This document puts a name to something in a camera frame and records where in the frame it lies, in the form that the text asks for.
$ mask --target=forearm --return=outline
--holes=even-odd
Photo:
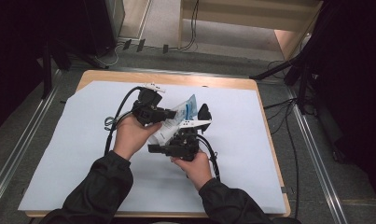
[[[110,151],[94,162],[63,208],[49,213],[41,223],[108,223],[131,187],[130,162]]]
[[[199,191],[208,217],[219,223],[272,223],[243,190],[230,189],[215,179]]]

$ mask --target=hand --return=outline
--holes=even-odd
[[[144,127],[134,115],[129,115],[117,127],[114,152],[129,161],[132,155],[144,145],[147,138],[160,127],[161,123]]]
[[[171,157],[171,161],[187,173],[196,190],[200,190],[205,183],[213,178],[208,156],[201,150],[196,154],[193,161],[183,161],[176,157]]]

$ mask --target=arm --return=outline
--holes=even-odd
[[[50,212],[40,223],[109,223],[132,187],[129,159],[160,126],[143,127],[134,116],[124,119],[118,126],[113,151],[95,161],[63,208]]]
[[[255,201],[241,189],[230,189],[212,178],[208,157],[196,154],[193,161],[172,158],[193,182],[209,218],[219,223],[272,223]]]

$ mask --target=table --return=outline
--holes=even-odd
[[[322,3],[318,0],[200,0],[197,20],[274,29],[288,60],[312,31]],[[196,0],[181,0],[179,48],[182,20],[191,20],[195,4]]]
[[[176,75],[176,74],[149,74],[149,73],[125,73],[125,72],[108,72],[108,71],[87,71],[84,73],[82,79],[80,80],[78,86],[77,86],[77,93],[80,93],[80,91],[88,86],[93,81],[112,81],[112,82],[133,82],[133,83],[147,83],[156,81],[156,84],[167,84],[167,85],[179,85],[181,86],[194,86],[194,87],[208,87],[211,88],[224,88],[224,89],[238,89],[238,90],[250,90],[250,91],[256,91],[258,95],[258,86],[254,80],[251,79],[238,79],[238,78],[224,78],[224,77],[205,77],[205,76],[184,76],[184,75]],[[283,178],[280,173],[280,169],[278,166],[277,158],[274,152],[274,148],[272,145],[272,138],[270,135],[269,128],[267,126],[267,120],[264,117],[264,111],[261,108],[261,117],[263,118],[263,122],[266,128],[267,133],[267,140],[268,144],[270,145],[271,154],[274,162],[274,167],[277,173],[279,186],[283,187],[284,182]],[[290,207],[288,203],[288,199],[285,193],[282,195],[283,201],[285,204],[285,213],[283,214],[275,214],[275,216],[283,216],[287,217],[290,214]],[[38,210],[30,210],[25,211],[27,216],[29,217],[42,217],[44,216],[48,211],[38,211]],[[116,217],[206,217],[205,213],[171,213],[169,215],[164,213],[136,213],[136,212],[123,212],[123,211],[117,211]]]

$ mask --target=person's left hand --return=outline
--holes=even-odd
[[[114,152],[128,161],[160,127],[161,123],[144,127],[134,115],[129,115],[117,127]]]

